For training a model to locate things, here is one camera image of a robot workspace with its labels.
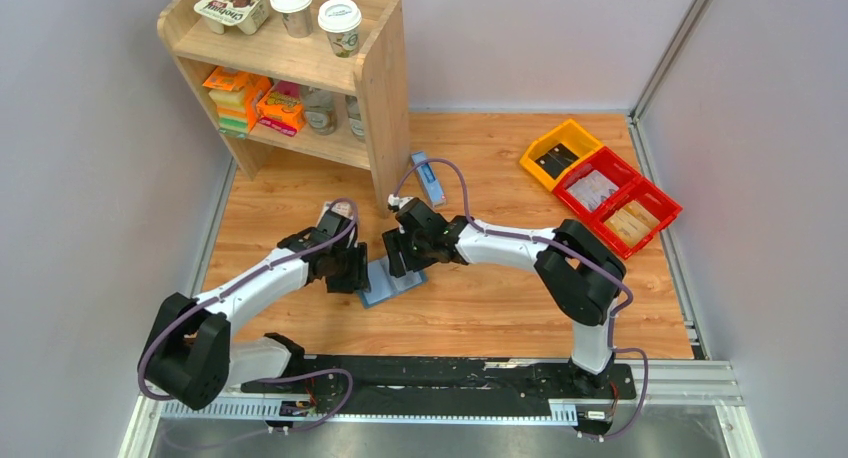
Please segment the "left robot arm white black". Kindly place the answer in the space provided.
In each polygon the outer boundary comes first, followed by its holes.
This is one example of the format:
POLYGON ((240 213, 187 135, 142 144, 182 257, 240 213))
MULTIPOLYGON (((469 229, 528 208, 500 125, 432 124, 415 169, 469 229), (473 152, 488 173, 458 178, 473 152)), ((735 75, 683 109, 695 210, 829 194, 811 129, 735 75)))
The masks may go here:
POLYGON ((165 298, 139 359, 140 391, 200 410, 243 383, 268 379, 281 392, 299 389, 306 367, 293 357, 298 345, 278 333, 249 343, 233 339, 278 299, 313 282, 324 282, 330 293, 367 289, 367 246, 357 233, 355 216, 327 208, 316 225, 284 238, 229 282, 195 297, 165 298))

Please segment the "blue leather card holder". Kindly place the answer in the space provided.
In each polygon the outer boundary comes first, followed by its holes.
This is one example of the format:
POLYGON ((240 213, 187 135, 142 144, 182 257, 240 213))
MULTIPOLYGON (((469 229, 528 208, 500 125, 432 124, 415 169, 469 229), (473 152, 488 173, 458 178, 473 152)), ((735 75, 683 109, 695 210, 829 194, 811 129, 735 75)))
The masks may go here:
POLYGON ((407 272, 400 278, 391 276, 387 257, 369 262, 367 274, 370 289, 357 292, 361 304, 366 309, 400 296, 428 281, 423 271, 407 272))

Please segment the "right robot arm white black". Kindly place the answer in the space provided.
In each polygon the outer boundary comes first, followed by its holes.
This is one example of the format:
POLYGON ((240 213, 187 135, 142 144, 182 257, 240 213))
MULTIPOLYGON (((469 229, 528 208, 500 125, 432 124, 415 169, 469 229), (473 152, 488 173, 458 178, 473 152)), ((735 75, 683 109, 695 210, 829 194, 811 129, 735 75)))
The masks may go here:
POLYGON ((388 272, 395 278, 436 263, 496 264, 535 273, 573 322, 570 381, 592 397, 611 380, 610 316, 626 268, 584 225, 556 228, 497 226, 457 215, 446 220, 418 198, 392 195, 398 227, 384 233, 388 272))

